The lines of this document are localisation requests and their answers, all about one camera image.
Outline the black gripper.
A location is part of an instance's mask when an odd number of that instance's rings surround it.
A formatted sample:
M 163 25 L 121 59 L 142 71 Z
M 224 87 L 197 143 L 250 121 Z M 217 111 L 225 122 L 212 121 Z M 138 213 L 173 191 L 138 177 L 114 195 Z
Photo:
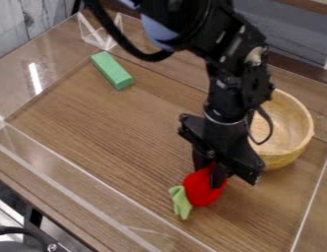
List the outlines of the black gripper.
M 246 120 L 216 123 L 206 117 L 182 114 L 180 122 L 178 134 L 193 146 L 194 170 L 213 163 L 209 188 L 218 189 L 233 175 L 254 185 L 265 170 L 265 163 L 249 144 Z

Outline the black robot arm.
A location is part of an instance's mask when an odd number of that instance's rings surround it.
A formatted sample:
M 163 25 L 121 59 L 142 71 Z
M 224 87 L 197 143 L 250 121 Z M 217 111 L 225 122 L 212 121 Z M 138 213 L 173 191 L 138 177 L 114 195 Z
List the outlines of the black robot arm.
M 151 41 L 188 50 L 205 62 L 209 79 L 204 114 L 180 116 L 180 135 L 193 145 L 197 171 L 209 170 L 208 187 L 236 175 L 254 184 L 265 163 L 252 146 L 254 114 L 272 99 L 266 38 L 234 11 L 229 0 L 125 0 L 141 14 Z

